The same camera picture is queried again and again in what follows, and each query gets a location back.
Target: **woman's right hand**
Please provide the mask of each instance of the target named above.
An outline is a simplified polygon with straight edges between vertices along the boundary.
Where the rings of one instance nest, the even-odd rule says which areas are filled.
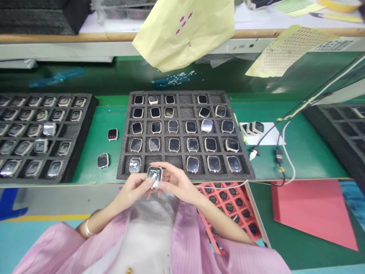
[[[151,166],[165,168],[163,171],[163,180],[159,184],[159,188],[163,191],[172,193],[180,200],[195,206],[205,198],[182,169],[168,162],[153,162]]]

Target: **red plastic tray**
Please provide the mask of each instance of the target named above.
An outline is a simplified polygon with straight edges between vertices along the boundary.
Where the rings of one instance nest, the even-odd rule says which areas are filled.
[[[238,186],[239,184],[241,183],[202,183],[199,184],[199,186],[226,188]],[[198,188],[198,190],[208,197],[208,199],[227,216],[233,219],[243,230],[245,230],[253,241],[261,239],[261,232],[257,225],[251,203],[240,187],[222,190],[214,188]],[[199,214],[203,219],[206,232],[215,252],[218,254],[224,254],[224,250],[222,250],[215,241],[215,237],[218,235],[217,232],[200,211]]]

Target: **yellow floor marking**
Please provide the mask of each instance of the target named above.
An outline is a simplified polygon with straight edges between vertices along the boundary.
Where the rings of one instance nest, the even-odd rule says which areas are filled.
[[[8,219],[4,222],[27,222],[27,221],[72,221],[85,220],[89,218],[90,214],[79,215],[35,215],[35,216],[21,216],[18,218]]]

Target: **tape roll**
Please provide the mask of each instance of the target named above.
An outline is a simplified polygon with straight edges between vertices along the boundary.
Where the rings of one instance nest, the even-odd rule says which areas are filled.
[[[318,0],[318,4],[339,13],[350,13],[357,10],[362,2],[359,0]]]

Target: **hand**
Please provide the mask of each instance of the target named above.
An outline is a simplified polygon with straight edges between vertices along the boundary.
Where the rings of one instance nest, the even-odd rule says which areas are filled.
[[[160,182],[160,190],[174,194],[180,200],[197,205],[204,195],[189,180],[182,169],[179,169],[168,162],[153,162],[151,166],[163,167],[163,178]]]
[[[141,199],[142,196],[151,188],[154,183],[154,179],[146,181],[146,177],[146,173],[132,173],[128,177],[121,191],[112,202],[118,213],[129,208],[137,200]]]

